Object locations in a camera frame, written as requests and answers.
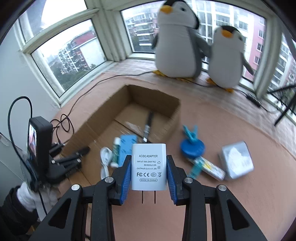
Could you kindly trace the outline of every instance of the cardboard box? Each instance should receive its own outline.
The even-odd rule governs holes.
[[[82,168],[69,177],[72,184],[94,185],[100,181],[100,150],[112,150],[113,140],[122,134],[143,137],[149,111],[154,112],[149,140],[165,143],[179,123],[180,100],[158,90],[125,85],[104,102],[76,131],[63,149],[67,156],[83,146],[90,152],[82,159]]]

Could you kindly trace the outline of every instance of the triangular cutout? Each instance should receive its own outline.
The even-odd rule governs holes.
[[[249,227],[248,221],[244,218],[244,216],[230,199],[227,200],[227,206],[230,214],[232,228],[234,230]]]
[[[70,204],[71,199],[68,198],[48,222],[48,225],[59,229],[65,228]]]

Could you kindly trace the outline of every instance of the white penguin belly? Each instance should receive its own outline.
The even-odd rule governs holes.
[[[222,88],[236,86],[242,76],[242,53],[227,46],[212,45],[208,74]]]
[[[194,76],[196,60],[186,27],[162,25],[158,34],[155,54],[156,67],[166,76]]]

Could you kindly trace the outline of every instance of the penguin plush toy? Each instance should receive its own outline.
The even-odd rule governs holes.
[[[191,80],[200,75],[208,43],[198,34],[199,20],[184,0],[168,0],[159,10],[155,62],[161,76]]]
[[[254,75],[254,71],[244,58],[244,42],[242,34],[232,26],[220,26],[213,35],[210,50],[209,83],[216,84],[227,91],[238,85],[243,66]]]

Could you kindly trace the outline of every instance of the silver bolt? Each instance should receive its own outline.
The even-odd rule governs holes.
[[[113,177],[106,177],[105,178],[105,182],[107,182],[107,183],[111,183],[111,182],[113,182],[113,180],[114,180]]]
[[[190,178],[190,177],[186,177],[186,178],[184,179],[184,182],[186,182],[186,183],[193,183],[193,179]]]
[[[80,186],[79,186],[78,184],[74,184],[74,185],[72,185],[72,187],[71,187],[71,189],[72,189],[73,191],[77,191],[79,188],[80,188]]]
[[[218,188],[220,191],[223,191],[223,192],[227,190],[227,187],[225,185],[219,185]]]

